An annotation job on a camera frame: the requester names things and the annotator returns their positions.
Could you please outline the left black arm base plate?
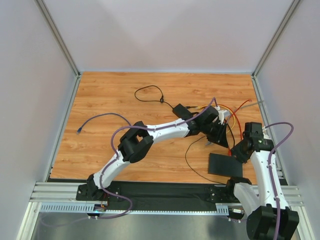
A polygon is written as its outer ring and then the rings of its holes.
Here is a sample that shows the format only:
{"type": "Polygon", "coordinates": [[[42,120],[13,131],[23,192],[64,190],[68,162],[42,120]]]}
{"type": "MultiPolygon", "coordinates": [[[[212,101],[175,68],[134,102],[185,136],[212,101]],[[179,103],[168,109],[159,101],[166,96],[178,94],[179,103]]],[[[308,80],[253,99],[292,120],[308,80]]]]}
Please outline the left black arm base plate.
{"type": "Polygon", "coordinates": [[[100,201],[100,202],[121,202],[122,198],[112,196],[109,193],[106,193],[102,189],[97,189],[96,193],[93,195],[89,191],[87,184],[79,185],[76,192],[75,199],[77,201],[100,201]]]}

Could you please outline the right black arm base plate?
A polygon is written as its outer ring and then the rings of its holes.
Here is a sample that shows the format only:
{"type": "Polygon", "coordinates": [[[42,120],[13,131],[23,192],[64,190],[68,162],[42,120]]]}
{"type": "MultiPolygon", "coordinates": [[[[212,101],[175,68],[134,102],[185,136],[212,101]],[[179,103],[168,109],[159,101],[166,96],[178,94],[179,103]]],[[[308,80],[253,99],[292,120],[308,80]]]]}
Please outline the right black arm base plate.
{"type": "Polygon", "coordinates": [[[240,203],[234,195],[234,188],[228,185],[210,185],[207,189],[208,201],[212,203],[240,203]]]}

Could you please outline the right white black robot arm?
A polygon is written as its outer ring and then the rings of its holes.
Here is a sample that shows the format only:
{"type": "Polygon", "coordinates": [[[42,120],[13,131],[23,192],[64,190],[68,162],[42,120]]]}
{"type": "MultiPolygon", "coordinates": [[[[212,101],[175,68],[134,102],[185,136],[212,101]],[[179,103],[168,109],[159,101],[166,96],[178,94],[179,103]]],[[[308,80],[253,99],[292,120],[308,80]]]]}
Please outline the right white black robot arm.
{"type": "Polygon", "coordinates": [[[290,209],[276,170],[278,145],[264,133],[259,122],[245,123],[243,139],[231,149],[241,163],[251,161],[258,192],[249,179],[231,177],[227,189],[239,200],[247,216],[246,232],[251,240],[289,240],[300,222],[296,211],[290,209]]]}

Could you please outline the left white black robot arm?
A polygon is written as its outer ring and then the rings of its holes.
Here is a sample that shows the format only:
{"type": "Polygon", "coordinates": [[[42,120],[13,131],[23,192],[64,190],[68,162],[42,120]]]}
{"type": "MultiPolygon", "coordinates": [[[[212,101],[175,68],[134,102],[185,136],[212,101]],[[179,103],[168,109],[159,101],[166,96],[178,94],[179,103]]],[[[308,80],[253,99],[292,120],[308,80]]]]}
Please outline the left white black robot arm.
{"type": "Polygon", "coordinates": [[[128,165],[141,161],[149,152],[152,145],[175,138],[186,138],[200,133],[204,134],[211,143],[227,148],[225,118],[227,110],[219,106],[206,106],[201,112],[193,115],[181,104],[173,112],[177,114],[175,121],[145,125],[138,121],[133,125],[119,128],[116,133],[124,130],[117,147],[112,146],[114,155],[98,172],[87,179],[88,194],[95,198],[107,188],[114,178],[128,165]]]}

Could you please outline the black network switch box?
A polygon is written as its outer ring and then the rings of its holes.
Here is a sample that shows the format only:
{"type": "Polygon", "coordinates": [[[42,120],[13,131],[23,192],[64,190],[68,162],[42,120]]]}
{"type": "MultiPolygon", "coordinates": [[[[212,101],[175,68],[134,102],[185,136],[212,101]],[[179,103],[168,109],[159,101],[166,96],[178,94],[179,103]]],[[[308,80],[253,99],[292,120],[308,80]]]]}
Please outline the black network switch box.
{"type": "Polygon", "coordinates": [[[210,153],[208,173],[223,177],[243,177],[243,165],[233,156],[210,153]]]}

